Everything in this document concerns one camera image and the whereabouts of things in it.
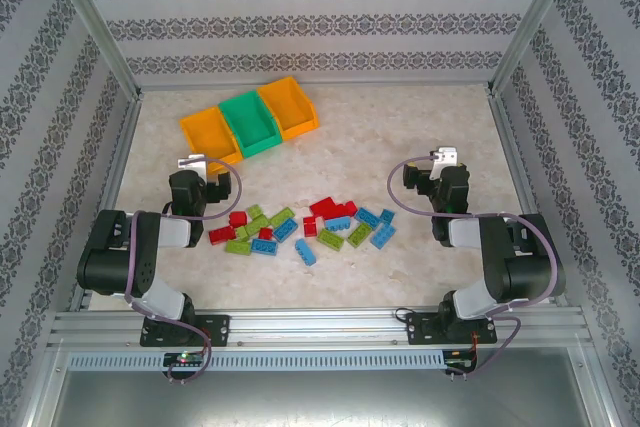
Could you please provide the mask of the orange plastic bin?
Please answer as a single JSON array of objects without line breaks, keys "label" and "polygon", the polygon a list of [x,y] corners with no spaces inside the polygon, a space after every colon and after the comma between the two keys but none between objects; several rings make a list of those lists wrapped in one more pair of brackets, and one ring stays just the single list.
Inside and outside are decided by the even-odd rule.
[{"label": "orange plastic bin", "polygon": [[257,92],[274,117],[284,141],[319,127],[313,103],[292,76],[263,85]]},{"label": "orange plastic bin", "polygon": [[244,159],[238,141],[218,106],[180,120],[180,127],[193,154],[204,154],[227,164]]}]

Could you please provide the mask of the green plastic bin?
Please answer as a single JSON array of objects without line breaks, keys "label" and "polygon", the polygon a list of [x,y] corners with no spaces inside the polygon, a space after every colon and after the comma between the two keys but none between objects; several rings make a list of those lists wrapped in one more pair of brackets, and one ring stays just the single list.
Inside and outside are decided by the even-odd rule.
[{"label": "green plastic bin", "polygon": [[223,101],[219,108],[245,158],[282,142],[279,127],[257,91]]}]

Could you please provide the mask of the grey metal panel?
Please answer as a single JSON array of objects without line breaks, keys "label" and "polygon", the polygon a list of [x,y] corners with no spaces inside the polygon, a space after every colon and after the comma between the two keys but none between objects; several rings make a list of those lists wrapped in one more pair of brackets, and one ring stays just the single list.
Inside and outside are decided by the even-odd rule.
[{"label": "grey metal panel", "polygon": [[214,372],[175,386],[158,373],[60,373],[32,427],[610,427],[572,375],[435,371]]}]

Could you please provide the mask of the aluminium side rail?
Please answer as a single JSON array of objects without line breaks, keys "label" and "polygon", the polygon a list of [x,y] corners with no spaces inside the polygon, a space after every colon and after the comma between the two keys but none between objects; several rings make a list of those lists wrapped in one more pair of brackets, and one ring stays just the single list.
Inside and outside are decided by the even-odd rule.
[{"label": "aluminium side rail", "polygon": [[82,147],[72,182],[78,212],[71,218],[72,230],[65,241],[65,258],[59,278],[61,293],[56,304],[58,311],[82,308],[83,290],[76,280],[77,265],[99,211],[115,206],[142,98],[138,93],[126,104],[115,104],[106,126],[97,134],[91,134],[89,143]]},{"label": "aluminium side rail", "polygon": [[[495,96],[489,95],[488,104],[504,151],[520,209],[524,214],[539,214],[539,207],[535,202],[533,190],[526,175],[524,161],[520,157],[515,134],[512,132],[502,101]],[[556,274],[553,289],[547,297],[540,300],[540,303],[556,303],[557,298],[565,292],[566,273],[564,272],[562,262],[558,258],[558,252],[550,236],[549,229],[545,228],[543,232],[547,234],[548,240],[551,243],[553,251],[552,259],[556,263],[558,273]]]}]

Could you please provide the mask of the aluminium cross rail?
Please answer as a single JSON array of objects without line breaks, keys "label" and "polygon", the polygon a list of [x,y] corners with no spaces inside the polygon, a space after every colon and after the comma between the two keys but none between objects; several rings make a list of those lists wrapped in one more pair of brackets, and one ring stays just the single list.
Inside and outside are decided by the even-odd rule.
[{"label": "aluminium cross rail", "polygon": [[[489,81],[426,81],[426,80],[408,80],[408,81],[300,81],[298,84],[302,88],[310,87],[462,87],[462,86],[481,86],[489,91],[491,83]],[[141,85],[139,90],[141,93],[151,92],[170,92],[170,91],[218,91],[218,90],[252,90],[262,86],[262,83],[256,82],[236,82],[221,84],[163,84],[163,85]]]}]

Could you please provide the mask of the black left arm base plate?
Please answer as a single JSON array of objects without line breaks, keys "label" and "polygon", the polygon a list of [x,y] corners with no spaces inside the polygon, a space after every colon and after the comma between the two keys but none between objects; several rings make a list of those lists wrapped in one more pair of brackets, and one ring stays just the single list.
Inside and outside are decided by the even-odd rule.
[{"label": "black left arm base plate", "polygon": [[[197,315],[195,328],[206,334],[212,347],[225,347],[230,331],[227,315]],[[142,347],[196,347],[202,349],[203,338],[191,329],[145,318],[140,335]]]}]

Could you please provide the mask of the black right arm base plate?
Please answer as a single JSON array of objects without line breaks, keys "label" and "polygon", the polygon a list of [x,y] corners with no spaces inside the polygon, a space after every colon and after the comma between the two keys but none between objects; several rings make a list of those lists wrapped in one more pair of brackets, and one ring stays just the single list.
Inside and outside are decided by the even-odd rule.
[{"label": "black right arm base plate", "polygon": [[481,345],[497,343],[495,326],[487,319],[462,320],[433,312],[416,312],[406,317],[406,331],[410,345],[471,344],[473,335]]}]

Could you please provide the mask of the aluminium mounting rail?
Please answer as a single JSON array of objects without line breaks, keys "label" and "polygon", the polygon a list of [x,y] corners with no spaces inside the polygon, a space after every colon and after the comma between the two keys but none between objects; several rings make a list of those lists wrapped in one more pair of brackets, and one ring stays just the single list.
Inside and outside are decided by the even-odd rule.
[{"label": "aluminium mounting rail", "polygon": [[[229,350],[353,350],[406,348],[406,327],[394,311],[379,309],[229,310]],[[573,347],[592,341],[582,310],[543,305],[517,309],[521,329],[514,347]],[[48,348],[133,350],[139,346],[143,317],[131,311],[58,313]]]}]

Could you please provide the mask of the aluminium frame post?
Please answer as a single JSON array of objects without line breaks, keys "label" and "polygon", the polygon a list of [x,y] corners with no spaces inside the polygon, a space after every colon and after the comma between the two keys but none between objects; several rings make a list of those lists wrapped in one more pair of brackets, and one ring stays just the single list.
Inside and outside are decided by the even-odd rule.
[{"label": "aluminium frame post", "polygon": [[507,46],[495,73],[487,83],[487,94],[494,98],[506,86],[524,51],[550,9],[553,0],[532,0],[514,37]]},{"label": "aluminium frame post", "polygon": [[94,0],[71,0],[71,2],[120,86],[128,95],[138,98],[141,88]]}]

